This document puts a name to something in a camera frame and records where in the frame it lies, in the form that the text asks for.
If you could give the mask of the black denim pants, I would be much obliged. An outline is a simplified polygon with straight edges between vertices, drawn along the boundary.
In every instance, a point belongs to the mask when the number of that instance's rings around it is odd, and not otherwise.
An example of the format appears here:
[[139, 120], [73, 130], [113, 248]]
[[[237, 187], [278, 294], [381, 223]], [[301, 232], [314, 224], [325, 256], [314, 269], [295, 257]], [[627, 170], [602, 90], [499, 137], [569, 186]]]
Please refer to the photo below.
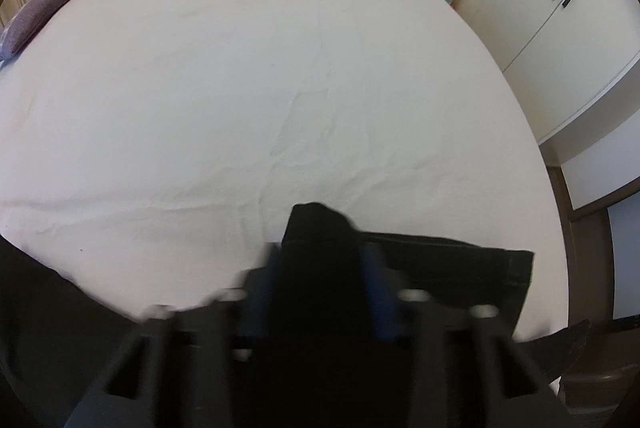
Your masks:
[[134, 322], [4, 241], [1, 422], [568, 427], [551, 384], [586, 330], [514, 339], [533, 261], [306, 203], [238, 288]]

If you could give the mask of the white bed mattress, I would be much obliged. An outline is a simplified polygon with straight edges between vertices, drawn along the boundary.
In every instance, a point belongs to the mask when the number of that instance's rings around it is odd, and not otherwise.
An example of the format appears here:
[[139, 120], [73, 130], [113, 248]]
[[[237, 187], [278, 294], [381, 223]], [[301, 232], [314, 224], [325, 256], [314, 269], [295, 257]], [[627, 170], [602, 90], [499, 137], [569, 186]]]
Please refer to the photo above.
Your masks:
[[533, 252], [516, 333], [568, 320], [532, 130], [444, 0], [71, 0], [1, 68], [1, 232], [139, 316], [194, 307], [296, 203]]

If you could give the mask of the white wardrobe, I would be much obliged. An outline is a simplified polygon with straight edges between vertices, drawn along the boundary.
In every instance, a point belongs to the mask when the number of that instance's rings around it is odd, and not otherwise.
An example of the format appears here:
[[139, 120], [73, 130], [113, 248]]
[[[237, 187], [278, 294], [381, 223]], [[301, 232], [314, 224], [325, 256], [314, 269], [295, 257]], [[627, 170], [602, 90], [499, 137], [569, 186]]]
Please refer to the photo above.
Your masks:
[[538, 142], [605, 96], [639, 59], [637, 0], [457, 0]]

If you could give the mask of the purple cushion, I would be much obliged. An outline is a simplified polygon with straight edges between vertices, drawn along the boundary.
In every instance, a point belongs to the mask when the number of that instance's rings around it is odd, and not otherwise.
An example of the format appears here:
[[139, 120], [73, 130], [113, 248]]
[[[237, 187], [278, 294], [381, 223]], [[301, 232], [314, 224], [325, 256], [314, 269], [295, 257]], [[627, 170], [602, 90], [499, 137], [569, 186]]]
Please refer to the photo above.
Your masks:
[[70, 0], [29, 0], [12, 18], [1, 35], [1, 60], [21, 53], [35, 35]]

